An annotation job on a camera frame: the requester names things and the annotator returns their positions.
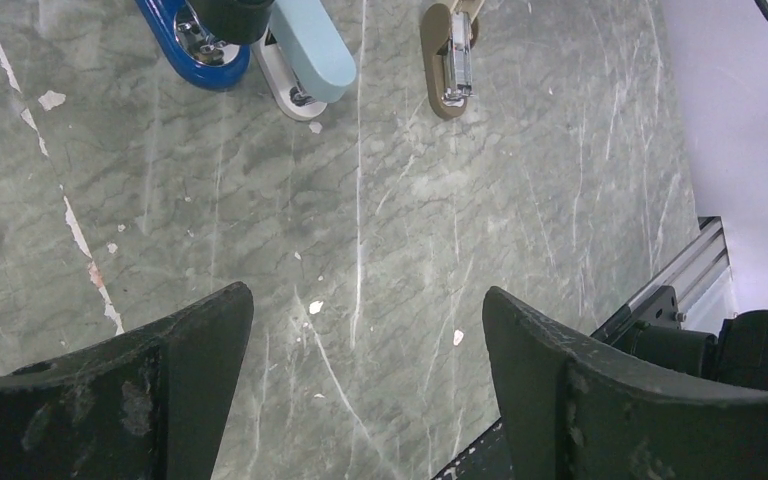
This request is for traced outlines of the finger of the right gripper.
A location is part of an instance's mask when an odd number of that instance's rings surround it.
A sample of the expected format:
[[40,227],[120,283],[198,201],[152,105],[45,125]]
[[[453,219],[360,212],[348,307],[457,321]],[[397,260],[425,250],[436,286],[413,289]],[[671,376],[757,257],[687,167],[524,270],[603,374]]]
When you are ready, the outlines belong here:
[[274,0],[188,0],[198,22],[219,40],[250,45],[266,32]]

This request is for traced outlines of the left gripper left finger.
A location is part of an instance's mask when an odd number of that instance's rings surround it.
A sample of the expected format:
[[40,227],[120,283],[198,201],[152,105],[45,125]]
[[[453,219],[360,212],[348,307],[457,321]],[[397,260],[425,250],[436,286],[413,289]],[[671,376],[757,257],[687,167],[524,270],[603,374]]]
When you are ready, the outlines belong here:
[[0,479],[208,479],[246,352],[241,282],[0,376]]

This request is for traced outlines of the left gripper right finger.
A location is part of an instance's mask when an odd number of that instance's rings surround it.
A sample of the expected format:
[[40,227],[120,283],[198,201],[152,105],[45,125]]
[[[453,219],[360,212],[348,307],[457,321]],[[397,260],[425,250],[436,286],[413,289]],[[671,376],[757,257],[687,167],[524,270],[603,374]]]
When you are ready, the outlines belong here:
[[623,353],[492,287],[482,322],[518,479],[768,479],[768,391]]

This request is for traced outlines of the blue stapler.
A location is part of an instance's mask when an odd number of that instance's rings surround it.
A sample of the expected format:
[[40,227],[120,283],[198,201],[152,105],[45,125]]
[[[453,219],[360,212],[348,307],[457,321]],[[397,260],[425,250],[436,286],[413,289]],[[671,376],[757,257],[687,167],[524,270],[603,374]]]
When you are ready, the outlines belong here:
[[249,66],[249,47],[213,35],[185,0],[137,0],[136,5],[181,78],[213,91],[240,83]]

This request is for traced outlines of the light blue small case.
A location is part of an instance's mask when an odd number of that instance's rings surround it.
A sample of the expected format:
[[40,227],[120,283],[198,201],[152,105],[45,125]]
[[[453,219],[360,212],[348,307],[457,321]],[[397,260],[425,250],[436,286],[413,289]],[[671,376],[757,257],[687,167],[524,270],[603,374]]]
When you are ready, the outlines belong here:
[[319,0],[277,0],[266,33],[252,45],[279,109],[310,121],[339,101],[357,66]]

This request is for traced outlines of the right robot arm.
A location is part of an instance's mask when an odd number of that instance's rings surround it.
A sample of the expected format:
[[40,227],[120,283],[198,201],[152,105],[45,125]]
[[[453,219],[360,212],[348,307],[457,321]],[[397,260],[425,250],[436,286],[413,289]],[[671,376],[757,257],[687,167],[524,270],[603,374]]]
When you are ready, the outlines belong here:
[[250,286],[269,388],[483,391],[492,286],[659,365],[713,367],[716,335],[681,331],[669,288],[624,303],[696,232],[659,2],[489,2],[453,120],[425,91],[421,2],[326,7],[358,76],[320,118],[286,118],[254,75],[178,124],[189,270]]

